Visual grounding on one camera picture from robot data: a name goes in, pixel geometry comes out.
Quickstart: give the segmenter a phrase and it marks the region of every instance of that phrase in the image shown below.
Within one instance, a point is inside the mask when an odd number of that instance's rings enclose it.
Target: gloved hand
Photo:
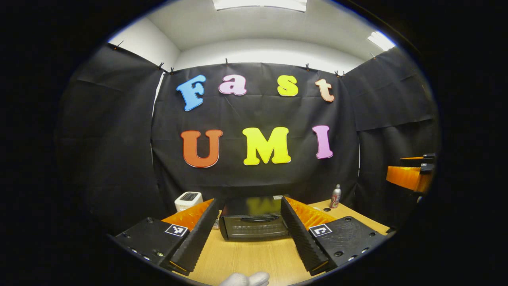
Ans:
[[[270,274],[260,271],[247,277],[242,273],[233,273],[219,286],[266,286],[268,285]]]

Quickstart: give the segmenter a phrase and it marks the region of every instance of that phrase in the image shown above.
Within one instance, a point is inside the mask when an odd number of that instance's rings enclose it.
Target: black curtain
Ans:
[[[155,89],[162,70],[107,44],[76,71],[62,96],[55,131],[59,172],[111,233],[163,218],[150,150]]]
[[[203,103],[184,111],[185,102],[177,86],[204,75]],[[226,75],[246,78],[243,96],[222,94],[218,86]],[[292,75],[298,94],[281,96],[277,78]],[[324,78],[332,85],[336,98],[326,102],[315,82]],[[318,160],[318,142],[312,127],[328,125],[333,157]],[[266,139],[275,127],[287,127],[290,163],[246,166],[247,141],[242,130],[257,127]],[[209,168],[194,168],[182,155],[186,130],[201,132],[198,155],[208,156],[211,129],[223,131],[218,162]],[[221,64],[194,67],[165,74],[155,103],[152,124],[154,167],[168,207],[185,191],[202,192],[204,199],[224,196],[289,194],[304,203],[330,199],[336,184],[341,184],[343,203],[353,201],[358,175],[358,138],[351,100],[342,81],[334,74],[277,64]]]
[[[360,140],[354,209],[400,228],[417,203],[412,191],[386,181],[400,158],[438,152],[439,129],[430,89],[418,67],[398,48],[361,64],[343,78]]]

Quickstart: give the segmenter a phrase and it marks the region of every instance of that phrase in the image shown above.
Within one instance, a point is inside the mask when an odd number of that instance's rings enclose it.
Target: table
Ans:
[[[330,200],[309,204],[321,211],[329,205]],[[382,235],[386,235],[389,229],[342,204],[326,213],[337,219],[345,216],[354,217]],[[233,242],[225,241],[220,230],[210,232],[194,272],[191,272],[189,276],[173,273],[215,286],[233,272],[250,276],[258,271],[270,274],[270,286],[291,285],[324,274],[323,272],[310,276],[303,266],[291,237],[272,241]]]

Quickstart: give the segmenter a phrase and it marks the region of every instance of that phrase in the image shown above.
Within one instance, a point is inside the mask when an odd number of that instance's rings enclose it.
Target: fluorescent light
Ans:
[[[395,44],[381,32],[372,32],[371,36],[368,37],[368,40],[383,49],[383,51],[387,51],[395,47]]]
[[[217,11],[249,6],[278,7],[301,12],[307,10],[307,0],[213,0],[213,5]]]

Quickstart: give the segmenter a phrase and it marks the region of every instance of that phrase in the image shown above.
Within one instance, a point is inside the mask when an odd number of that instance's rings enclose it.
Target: ceiling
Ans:
[[[216,11],[212,0],[178,0],[147,16],[181,50],[237,39],[285,39],[334,48],[360,59],[383,50],[367,38],[370,24],[328,0],[308,0],[305,13],[243,7]]]

